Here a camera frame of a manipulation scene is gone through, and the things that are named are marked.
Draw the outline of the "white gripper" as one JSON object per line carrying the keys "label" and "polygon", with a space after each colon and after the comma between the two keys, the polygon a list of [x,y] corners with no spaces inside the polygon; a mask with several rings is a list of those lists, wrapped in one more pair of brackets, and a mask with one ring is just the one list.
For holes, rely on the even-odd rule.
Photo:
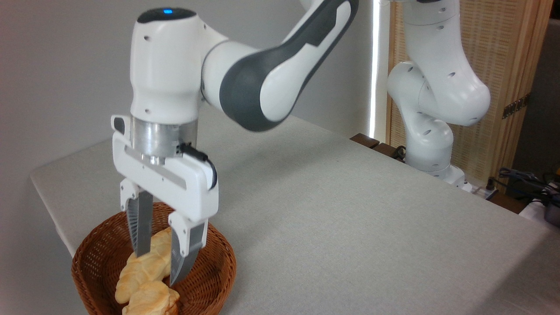
{"label": "white gripper", "polygon": [[218,211],[218,179],[208,157],[196,150],[196,120],[182,125],[148,123],[133,116],[111,118],[112,155],[136,257],[150,252],[153,197],[176,212],[171,234],[170,286],[190,273],[206,246],[208,219]]}

